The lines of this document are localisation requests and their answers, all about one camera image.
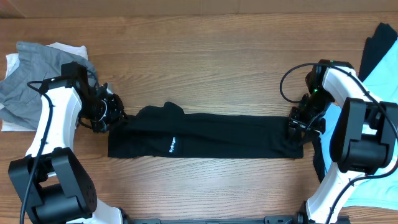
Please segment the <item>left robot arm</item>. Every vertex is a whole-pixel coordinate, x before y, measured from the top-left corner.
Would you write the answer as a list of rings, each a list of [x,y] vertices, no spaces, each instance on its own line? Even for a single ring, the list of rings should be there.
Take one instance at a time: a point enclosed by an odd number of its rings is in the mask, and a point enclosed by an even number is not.
[[[118,207],[102,202],[73,152],[82,118],[96,133],[122,118],[122,104],[107,85],[87,78],[57,77],[40,82],[42,114],[35,138],[22,159],[9,164],[10,180],[21,200],[20,222],[131,223]]]

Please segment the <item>black Sydrogen garment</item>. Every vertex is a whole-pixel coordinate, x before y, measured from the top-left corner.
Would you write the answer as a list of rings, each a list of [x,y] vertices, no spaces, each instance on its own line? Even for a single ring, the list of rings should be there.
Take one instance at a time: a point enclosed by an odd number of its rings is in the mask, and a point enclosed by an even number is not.
[[[286,117],[186,114],[178,105],[146,106],[115,124],[108,156],[216,159],[300,159],[303,147],[287,139]]]

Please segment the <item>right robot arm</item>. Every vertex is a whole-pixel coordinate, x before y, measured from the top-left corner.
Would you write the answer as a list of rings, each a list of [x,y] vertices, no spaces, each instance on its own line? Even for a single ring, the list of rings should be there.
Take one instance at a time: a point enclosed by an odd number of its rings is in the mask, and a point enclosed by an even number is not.
[[[332,103],[341,113],[330,140],[331,165],[317,191],[290,223],[349,223],[340,210],[365,181],[397,170],[397,104],[372,94],[348,62],[311,63],[305,77],[308,93],[294,102],[288,137],[303,145],[326,131],[324,115]]]

